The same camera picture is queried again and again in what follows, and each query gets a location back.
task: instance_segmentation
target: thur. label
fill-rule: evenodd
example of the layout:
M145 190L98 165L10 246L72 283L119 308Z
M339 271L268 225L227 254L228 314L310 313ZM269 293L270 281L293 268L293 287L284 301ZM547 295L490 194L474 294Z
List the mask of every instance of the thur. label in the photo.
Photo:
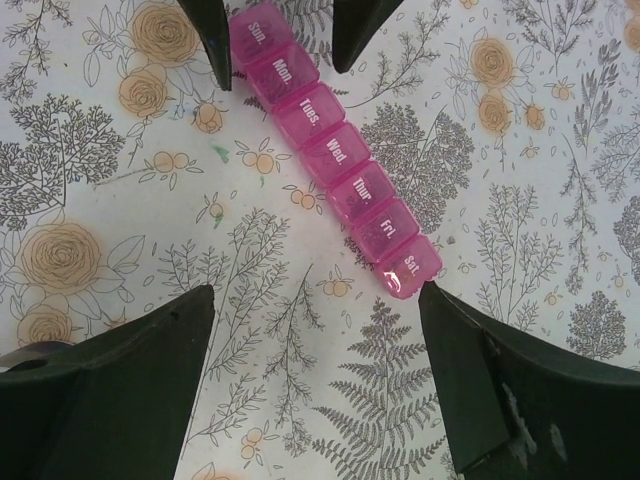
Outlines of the thur. label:
M249 31L251 32L251 35L253 35L253 38L255 38L256 42L258 42L258 45L262 45L262 42L267 39L265 34L262 32L262 29L260 28L259 22L253 22L251 25L249 25Z
M279 58L278 60L273 62L273 66L275 67L276 72L278 72L278 75L280 75L282 81L286 85L289 85L289 82L293 77L289 73L289 67L287 66L286 62L283 59Z
M336 159L336 162L342 163L342 161L347 158L347 156L342 153L342 147L340 146L338 140L336 140L335 138L332 138L331 141L327 143L327 148L333 155L333 158Z
M356 192L358 192L358 195L360 195L361 199L371 200L371 194L369 193L369 190L367 190L367 186L364 184L364 180L362 179L362 177L353 182L353 186L355 187Z
M311 100L309 100L308 98L305 99L302 103L300 103L300 106L302 107L302 111L304 112L304 114L309 119L309 122L311 122L311 125L315 125L318 120L320 120L320 117L313 108L313 105L311 105Z

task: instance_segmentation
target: patterned paper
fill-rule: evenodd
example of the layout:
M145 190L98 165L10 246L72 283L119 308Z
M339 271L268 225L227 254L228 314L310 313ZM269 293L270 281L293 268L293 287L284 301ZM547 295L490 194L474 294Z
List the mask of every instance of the patterned paper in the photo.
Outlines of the patterned paper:
M242 75L218 88L177 3L101 1L0 7L0 354L211 284L177 480L456 479L416 298L377 283ZM276 3L438 283L639 368L640 2L405 0L344 75L332 2Z

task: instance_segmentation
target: orange flower illustration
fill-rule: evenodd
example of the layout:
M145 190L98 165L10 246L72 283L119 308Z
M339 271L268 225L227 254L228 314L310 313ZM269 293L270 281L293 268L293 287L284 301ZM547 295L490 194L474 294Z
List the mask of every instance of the orange flower illustration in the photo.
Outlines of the orange flower illustration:
M502 135L511 125L507 104L497 90L492 90L482 97L478 114L480 122L490 132Z
M133 70L120 84L120 103L138 117L162 115L167 72L157 63Z
M196 108L193 122L204 133L217 133L222 129L225 112L227 110L220 110L213 103L203 103Z
M27 232L18 259L32 284L52 294L71 295L95 280L100 249L79 225L43 225Z
M480 82L489 87L506 87L513 79L513 59L502 42L487 38L473 47L471 70Z
M21 347L37 342L71 343L73 324L69 316L49 305L38 305L29 311L18 325Z
M147 2L136 11L131 36L138 50L168 67L183 65L198 47L198 35L182 8Z
M624 28L624 40L634 52L640 52L640 15L636 15Z
M542 130L544 128L544 113L542 109L535 105L527 105L525 116L527 117L527 125L534 130Z

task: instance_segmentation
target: dark green plastic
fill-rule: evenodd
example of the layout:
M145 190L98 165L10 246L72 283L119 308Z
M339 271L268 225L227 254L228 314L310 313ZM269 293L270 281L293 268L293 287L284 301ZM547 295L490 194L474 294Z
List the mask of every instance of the dark green plastic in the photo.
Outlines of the dark green plastic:
M213 290L0 374L2 480L172 480Z

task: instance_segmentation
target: pill compartment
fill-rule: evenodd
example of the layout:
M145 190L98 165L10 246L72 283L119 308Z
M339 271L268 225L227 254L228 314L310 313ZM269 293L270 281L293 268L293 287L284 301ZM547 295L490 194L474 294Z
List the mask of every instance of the pill compartment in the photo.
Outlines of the pill compartment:
M298 44L283 47L247 66L247 80L267 112L319 78L313 60Z
M229 39L235 68L244 72L251 62L294 42L291 26L271 2L263 2L229 19Z
M273 111L276 126L295 150L344 120L344 108L324 83L295 95Z
M368 261L379 263L419 231L418 222L409 208L403 201L395 199L356 227L351 238Z
M301 161L321 187L338 183L354 167L371 158L358 129L344 122L302 150Z
M374 267L376 276L389 293L399 299L411 297L442 269L442 260L433 244L418 235Z
M327 201L340 220L353 226L391 200L396 190L377 162L365 162L327 192Z

